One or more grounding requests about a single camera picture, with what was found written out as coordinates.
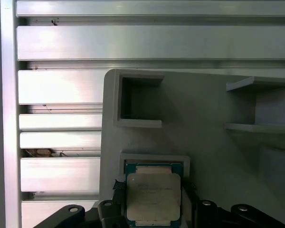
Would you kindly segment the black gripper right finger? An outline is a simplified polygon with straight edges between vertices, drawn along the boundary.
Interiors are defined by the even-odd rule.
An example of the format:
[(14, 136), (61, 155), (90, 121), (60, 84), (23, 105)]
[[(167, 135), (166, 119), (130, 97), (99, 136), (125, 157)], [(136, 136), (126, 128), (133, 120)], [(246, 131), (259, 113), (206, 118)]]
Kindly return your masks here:
[(193, 183), (181, 182), (181, 212), (188, 228), (285, 228), (285, 224), (248, 205), (225, 210), (208, 199), (200, 199)]

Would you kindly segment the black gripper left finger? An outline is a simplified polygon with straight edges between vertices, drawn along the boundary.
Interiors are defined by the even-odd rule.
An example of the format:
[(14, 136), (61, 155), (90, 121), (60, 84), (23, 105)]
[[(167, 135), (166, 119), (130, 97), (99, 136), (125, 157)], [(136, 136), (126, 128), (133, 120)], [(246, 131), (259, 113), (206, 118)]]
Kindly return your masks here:
[(124, 215), (126, 182), (115, 181), (111, 199), (103, 200), (86, 211), (80, 205), (62, 207), (37, 224), (37, 228), (126, 228)]

